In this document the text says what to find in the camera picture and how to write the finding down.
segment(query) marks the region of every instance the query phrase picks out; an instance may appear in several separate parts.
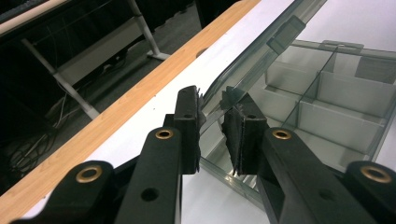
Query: wooden table edge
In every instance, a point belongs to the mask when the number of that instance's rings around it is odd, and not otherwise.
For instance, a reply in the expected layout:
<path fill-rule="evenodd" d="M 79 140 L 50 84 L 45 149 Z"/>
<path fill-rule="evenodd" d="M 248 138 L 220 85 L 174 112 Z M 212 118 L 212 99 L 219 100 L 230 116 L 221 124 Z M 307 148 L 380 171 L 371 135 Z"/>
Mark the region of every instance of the wooden table edge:
<path fill-rule="evenodd" d="M 111 134 L 192 63 L 200 50 L 211 46 L 259 2 L 245 0 L 232 5 L 3 194 L 0 197 L 0 223 L 9 223 L 28 212 L 56 187 L 71 168 L 85 161 Z"/>

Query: metal table leg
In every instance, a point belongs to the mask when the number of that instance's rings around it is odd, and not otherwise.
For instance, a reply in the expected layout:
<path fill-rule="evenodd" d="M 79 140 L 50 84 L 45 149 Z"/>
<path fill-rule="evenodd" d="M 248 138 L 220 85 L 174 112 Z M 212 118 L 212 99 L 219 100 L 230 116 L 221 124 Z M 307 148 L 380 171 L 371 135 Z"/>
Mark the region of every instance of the metal table leg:
<path fill-rule="evenodd" d="M 159 60 L 166 60 L 169 58 L 169 54 L 164 54 L 161 53 L 160 50 L 158 49 L 157 44 L 155 43 L 154 37 L 151 34 L 151 31 L 149 30 L 148 25 L 146 24 L 145 18 L 143 17 L 142 13 L 140 12 L 139 7 L 137 6 L 137 3 L 135 0 L 128 0 L 129 6 L 132 9 L 132 12 L 134 13 L 134 16 L 137 19 L 137 24 L 139 25 L 140 31 L 143 33 L 145 38 L 147 39 L 151 51 L 148 52 L 148 56 L 159 59 Z"/>
<path fill-rule="evenodd" d="M 64 87 L 67 93 L 79 103 L 81 108 L 91 119 L 95 119 L 99 115 L 99 112 L 88 102 L 86 102 L 78 94 L 78 92 L 66 80 L 64 80 L 61 74 L 54 67 L 52 67 L 52 65 L 43 57 L 43 55 L 41 55 L 40 52 L 38 52 L 38 50 L 27 39 L 24 38 L 21 42 L 33 53 L 33 55 L 35 55 L 35 57 L 47 68 L 47 70 L 49 70 L 49 73 L 52 74 L 53 77 Z"/>

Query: transparent lid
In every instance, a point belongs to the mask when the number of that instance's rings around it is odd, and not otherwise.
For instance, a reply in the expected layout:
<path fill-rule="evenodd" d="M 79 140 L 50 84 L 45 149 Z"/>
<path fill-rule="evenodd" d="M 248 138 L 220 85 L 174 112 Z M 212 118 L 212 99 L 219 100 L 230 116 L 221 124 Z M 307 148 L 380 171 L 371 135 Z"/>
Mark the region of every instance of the transparent lid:
<path fill-rule="evenodd" d="M 353 38 L 296 40 L 324 3 L 294 1 L 219 75 L 204 96 L 203 111 L 221 115 L 248 92 L 270 127 L 295 131 L 324 164 L 344 172 L 352 161 L 374 161 L 391 128 L 396 53 L 378 50 L 382 43 L 366 49 L 369 42 L 347 42 Z M 226 89 L 230 101 L 220 104 Z M 221 123 L 219 117 L 201 136 L 202 165 L 262 208 L 255 176 L 233 175 Z"/>

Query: black floor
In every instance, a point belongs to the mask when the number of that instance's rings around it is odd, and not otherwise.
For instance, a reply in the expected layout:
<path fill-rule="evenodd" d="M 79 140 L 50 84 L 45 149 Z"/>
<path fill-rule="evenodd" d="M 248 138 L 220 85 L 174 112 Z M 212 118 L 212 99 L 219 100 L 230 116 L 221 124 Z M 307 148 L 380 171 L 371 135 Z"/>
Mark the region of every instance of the black floor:
<path fill-rule="evenodd" d="M 165 25 L 158 27 L 153 36 L 161 52 L 172 54 L 200 30 L 197 9 L 192 5 L 187 11 L 177 13 Z M 103 112 L 161 63 L 148 58 L 148 51 L 148 43 L 140 41 L 129 49 L 124 59 L 113 66 L 107 66 L 102 75 L 89 81 L 78 92 L 99 112 Z M 13 142 L 3 150 L 7 155 L 2 157 L 0 164 L 7 175 L 0 176 L 0 194 L 91 122 L 68 96 L 53 107 L 49 117 L 56 126 L 55 133 Z"/>

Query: screw hole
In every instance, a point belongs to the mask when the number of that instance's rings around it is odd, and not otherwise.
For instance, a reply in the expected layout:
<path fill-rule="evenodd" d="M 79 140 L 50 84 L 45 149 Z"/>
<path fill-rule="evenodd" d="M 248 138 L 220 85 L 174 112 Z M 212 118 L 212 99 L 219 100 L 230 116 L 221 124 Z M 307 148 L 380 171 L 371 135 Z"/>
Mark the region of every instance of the screw hole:
<path fill-rule="evenodd" d="M 367 178 L 372 179 L 378 183 L 387 184 L 392 180 L 387 172 L 374 166 L 361 167 L 361 173 L 364 174 Z"/>
<path fill-rule="evenodd" d="M 173 136 L 173 132 L 171 130 L 159 130 L 155 133 L 155 136 L 159 139 L 168 139 Z"/>
<path fill-rule="evenodd" d="M 140 197 L 143 199 L 145 202 L 152 202 L 156 200 L 159 196 L 159 192 L 157 189 L 145 189 L 143 192 L 140 194 Z"/>
<path fill-rule="evenodd" d="M 283 131 L 283 130 L 275 130 L 275 131 L 273 131 L 273 136 L 275 138 L 283 139 L 283 140 L 291 138 L 291 134 L 286 132 L 286 131 Z"/>
<path fill-rule="evenodd" d="M 99 165 L 92 165 L 85 167 L 76 175 L 76 180 L 78 183 L 85 184 L 90 183 L 102 174 L 102 168 Z"/>

